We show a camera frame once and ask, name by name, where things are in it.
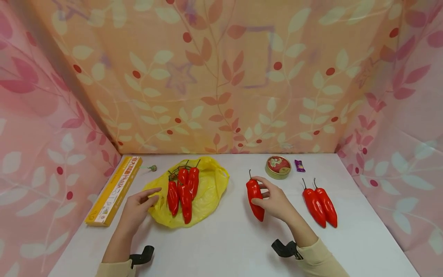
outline person's left hand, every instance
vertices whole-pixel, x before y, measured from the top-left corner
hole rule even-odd
[[[158,195],[153,197],[149,196],[159,192],[160,190],[160,187],[156,187],[129,196],[126,200],[126,204],[124,205],[116,231],[123,232],[124,234],[131,236],[135,235],[138,227],[146,218],[148,209],[159,200]]]

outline candy wrapper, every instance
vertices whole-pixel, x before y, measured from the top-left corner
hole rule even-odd
[[[294,160],[294,163],[298,172],[306,172],[306,170],[304,170],[303,163],[301,160]]]

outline yellow plastic bag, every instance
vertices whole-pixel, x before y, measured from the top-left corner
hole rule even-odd
[[[187,161],[188,160],[182,160],[180,163],[171,167],[169,171],[172,172],[177,167],[185,165]],[[188,166],[194,167],[197,162],[198,160],[189,160]],[[157,193],[160,196],[157,204],[149,209],[149,213],[156,222],[169,228],[191,227],[205,219],[217,208],[220,198],[228,186],[229,174],[211,157],[201,157],[198,169],[200,170],[200,178],[197,195],[192,201],[192,220],[189,224],[185,224],[183,220],[181,205],[175,217],[172,217],[169,211],[167,204],[169,172],[166,171],[159,178],[145,186],[145,190],[155,187],[162,188],[162,190]]]

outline round tin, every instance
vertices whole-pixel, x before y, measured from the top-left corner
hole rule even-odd
[[[264,169],[271,178],[282,180],[291,172],[291,163],[282,156],[271,156]]]

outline floral fabric backdrop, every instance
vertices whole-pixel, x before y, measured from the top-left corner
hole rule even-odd
[[[32,3],[121,153],[337,151],[441,276],[441,0]]]
[[[402,12],[400,0],[43,2],[31,12],[63,74],[121,153],[333,152],[369,81],[361,67]]]
[[[0,1],[0,276],[47,276],[120,160]]]
[[[337,151],[420,276],[441,277],[443,1],[422,4],[407,7],[398,41],[379,51]]]

